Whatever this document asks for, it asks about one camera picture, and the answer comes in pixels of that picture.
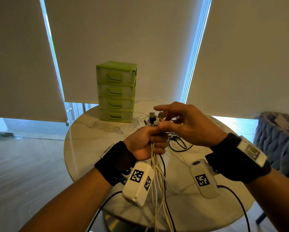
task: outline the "marble tabletop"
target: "marble tabletop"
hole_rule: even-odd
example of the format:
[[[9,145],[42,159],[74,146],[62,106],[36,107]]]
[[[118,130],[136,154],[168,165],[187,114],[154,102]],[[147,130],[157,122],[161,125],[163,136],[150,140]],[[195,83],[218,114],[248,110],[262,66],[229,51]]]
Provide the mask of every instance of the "marble tabletop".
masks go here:
[[[154,100],[136,100],[136,115],[153,112],[153,106],[162,104]],[[226,132],[233,132],[226,125],[209,117]],[[64,143],[64,158],[69,175],[76,181],[93,168],[100,156],[112,143],[124,140],[137,130],[139,121],[134,114],[132,123],[107,122],[99,120],[98,106],[88,110],[69,128]],[[211,153],[209,148],[193,146],[183,152],[185,161],[190,164]],[[194,183],[189,168],[169,152],[163,155],[167,160],[166,179],[176,191],[181,191]],[[222,175],[216,175],[218,184],[231,188],[240,198],[246,210],[252,206],[254,199],[241,182],[234,182]],[[113,187],[109,195],[123,189],[122,184]],[[169,187],[166,198],[169,210],[178,232],[180,231],[212,231],[223,228],[243,216],[243,210],[235,196],[227,189],[219,189],[220,195],[215,199],[203,198],[196,185],[185,189],[182,193],[174,193]],[[153,217],[152,201],[148,196],[143,207],[128,203],[121,195],[113,197],[104,207],[110,215],[128,222],[147,226]],[[167,229],[163,213],[158,215],[157,226]]]

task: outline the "black wrist strap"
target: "black wrist strap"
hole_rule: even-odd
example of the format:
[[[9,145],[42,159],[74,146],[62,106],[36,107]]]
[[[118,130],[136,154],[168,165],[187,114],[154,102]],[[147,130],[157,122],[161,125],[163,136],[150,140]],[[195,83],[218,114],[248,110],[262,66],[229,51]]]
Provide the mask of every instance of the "black wrist strap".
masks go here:
[[[232,181],[249,183],[254,179],[267,175],[271,171],[268,161],[260,167],[249,156],[237,148],[241,139],[233,133],[214,147],[213,153],[206,155],[208,164]]]
[[[94,165],[103,177],[115,186],[124,179],[122,173],[135,166],[136,158],[120,141],[112,146],[106,154]]]

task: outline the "hand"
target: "hand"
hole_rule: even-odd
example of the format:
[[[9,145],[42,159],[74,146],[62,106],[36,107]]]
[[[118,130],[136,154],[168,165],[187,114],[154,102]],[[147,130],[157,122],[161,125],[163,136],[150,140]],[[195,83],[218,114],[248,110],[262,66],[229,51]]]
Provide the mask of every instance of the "hand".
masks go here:
[[[193,105],[173,102],[155,106],[154,109],[164,111],[166,116],[165,121],[158,124],[160,130],[174,132],[193,145],[213,147],[227,136],[226,132]],[[177,116],[179,118],[175,122],[170,121]]]
[[[136,160],[147,160],[151,158],[151,142],[155,142],[153,152],[158,155],[165,153],[168,147],[168,134],[157,126],[146,126],[138,129],[128,136],[123,142],[127,149],[135,156]]]

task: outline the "plastic drawer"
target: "plastic drawer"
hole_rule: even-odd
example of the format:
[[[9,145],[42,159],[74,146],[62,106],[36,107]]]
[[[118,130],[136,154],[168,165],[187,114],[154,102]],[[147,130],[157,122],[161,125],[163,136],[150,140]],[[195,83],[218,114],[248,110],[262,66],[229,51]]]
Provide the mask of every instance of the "plastic drawer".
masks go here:
[[[134,99],[99,96],[98,105],[107,109],[134,110]]]
[[[96,69],[97,83],[107,85],[131,85],[135,83],[135,72]]]
[[[135,86],[114,86],[97,83],[99,96],[134,98]]]
[[[99,108],[99,119],[102,121],[131,123],[133,111]]]

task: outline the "person's right hand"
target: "person's right hand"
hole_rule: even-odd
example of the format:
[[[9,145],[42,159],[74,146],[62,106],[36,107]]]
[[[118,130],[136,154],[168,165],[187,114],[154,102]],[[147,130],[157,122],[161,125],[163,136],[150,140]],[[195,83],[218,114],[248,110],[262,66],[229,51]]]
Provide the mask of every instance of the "person's right hand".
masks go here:
[[[165,121],[158,124],[160,130],[174,132],[184,140],[197,146],[213,147],[219,144],[227,133],[214,124],[193,105],[173,102],[155,106],[156,111],[164,111]],[[172,118],[179,116],[175,122]]]

